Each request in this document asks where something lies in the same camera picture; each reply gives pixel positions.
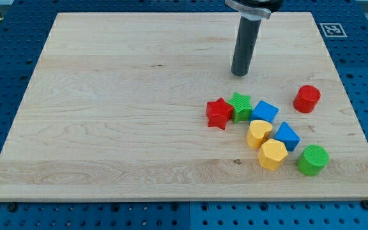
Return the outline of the robot arm flange with clamp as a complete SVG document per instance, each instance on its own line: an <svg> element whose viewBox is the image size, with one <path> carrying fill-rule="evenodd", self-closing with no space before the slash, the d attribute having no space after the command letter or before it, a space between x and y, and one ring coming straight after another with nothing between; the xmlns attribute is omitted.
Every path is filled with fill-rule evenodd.
<svg viewBox="0 0 368 230"><path fill-rule="evenodd" d="M284 0L225 0L226 6L240 13L248 20L269 19L278 11Z"/></svg>

